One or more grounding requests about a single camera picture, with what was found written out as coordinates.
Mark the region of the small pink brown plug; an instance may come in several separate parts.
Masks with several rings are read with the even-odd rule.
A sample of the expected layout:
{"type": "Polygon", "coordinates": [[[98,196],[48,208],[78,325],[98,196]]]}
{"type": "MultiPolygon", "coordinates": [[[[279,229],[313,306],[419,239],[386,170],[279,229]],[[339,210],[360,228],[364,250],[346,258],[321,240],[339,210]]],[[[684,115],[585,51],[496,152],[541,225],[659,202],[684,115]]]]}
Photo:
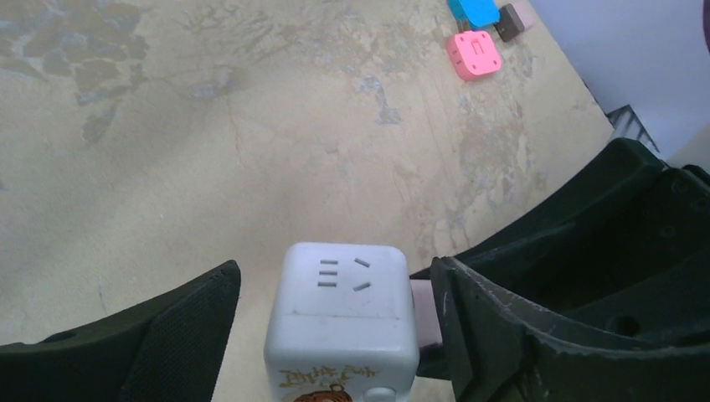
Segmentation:
{"type": "Polygon", "coordinates": [[[500,18],[494,24],[500,39],[510,42],[528,31],[536,23],[536,13],[525,1],[507,3],[499,9],[500,18]]]}

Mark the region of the white cube socket adapter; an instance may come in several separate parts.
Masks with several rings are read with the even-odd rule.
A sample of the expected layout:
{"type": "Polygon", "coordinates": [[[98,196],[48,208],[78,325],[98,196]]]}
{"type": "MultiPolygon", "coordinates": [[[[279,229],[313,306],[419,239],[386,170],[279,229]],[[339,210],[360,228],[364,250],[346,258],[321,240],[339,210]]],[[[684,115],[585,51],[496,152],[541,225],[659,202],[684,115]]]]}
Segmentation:
{"type": "Polygon", "coordinates": [[[419,345],[404,254],[386,245],[293,245],[264,360],[274,401],[409,400],[419,345]]]}

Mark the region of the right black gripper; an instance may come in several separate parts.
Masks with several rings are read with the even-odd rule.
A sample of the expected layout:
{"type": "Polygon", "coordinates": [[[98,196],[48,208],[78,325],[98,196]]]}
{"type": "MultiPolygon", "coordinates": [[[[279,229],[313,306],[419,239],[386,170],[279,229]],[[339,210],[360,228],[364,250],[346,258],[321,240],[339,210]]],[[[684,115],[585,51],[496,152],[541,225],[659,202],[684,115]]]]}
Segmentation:
{"type": "Polygon", "coordinates": [[[709,176],[609,143],[559,190],[413,280],[458,266],[575,321],[678,347],[709,340],[709,176]]]}

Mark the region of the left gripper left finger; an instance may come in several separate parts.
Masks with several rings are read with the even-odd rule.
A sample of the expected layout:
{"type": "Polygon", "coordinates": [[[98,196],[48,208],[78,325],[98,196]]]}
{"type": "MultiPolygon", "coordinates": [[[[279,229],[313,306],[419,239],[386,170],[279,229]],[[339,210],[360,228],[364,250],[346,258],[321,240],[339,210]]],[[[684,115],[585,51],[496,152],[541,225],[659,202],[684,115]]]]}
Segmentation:
{"type": "Polygon", "coordinates": [[[228,260],[184,285],[38,343],[1,347],[3,401],[210,401],[241,285],[228,260]]]}

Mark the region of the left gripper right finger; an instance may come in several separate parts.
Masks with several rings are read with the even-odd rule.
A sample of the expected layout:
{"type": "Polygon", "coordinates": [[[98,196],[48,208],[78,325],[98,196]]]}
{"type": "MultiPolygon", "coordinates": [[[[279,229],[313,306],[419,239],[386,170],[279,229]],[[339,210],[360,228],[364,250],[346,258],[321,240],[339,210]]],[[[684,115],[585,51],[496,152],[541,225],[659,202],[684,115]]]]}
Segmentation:
{"type": "Polygon", "coordinates": [[[577,322],[460,261],[430,266],[458,401],[706,401],[707,343],[672,345],[577,322]]]}

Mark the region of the coral pink square plug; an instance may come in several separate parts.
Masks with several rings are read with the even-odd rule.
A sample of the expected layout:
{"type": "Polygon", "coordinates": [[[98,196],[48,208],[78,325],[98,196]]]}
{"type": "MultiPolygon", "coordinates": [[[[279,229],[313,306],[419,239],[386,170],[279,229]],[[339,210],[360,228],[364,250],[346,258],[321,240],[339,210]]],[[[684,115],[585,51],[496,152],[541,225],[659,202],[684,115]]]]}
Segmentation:
{"type": "Polygon", "coordinates": [[[464,81],[479,80],[502,68],[502,58],[487,31],[465,31],[448,39],[446,52],[464,81]]]}

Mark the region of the blue plug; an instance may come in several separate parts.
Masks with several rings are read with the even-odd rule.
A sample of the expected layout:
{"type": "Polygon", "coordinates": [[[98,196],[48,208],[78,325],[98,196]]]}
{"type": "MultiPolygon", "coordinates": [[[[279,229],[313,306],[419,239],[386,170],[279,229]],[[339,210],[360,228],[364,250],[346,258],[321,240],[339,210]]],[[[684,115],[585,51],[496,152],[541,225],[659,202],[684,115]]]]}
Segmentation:
{"type": "Polygon", "coordinates": [[[493,0],[448,0],[447,5],[461,32],[481,30],[500,20],[500,11],[493,0]]]}

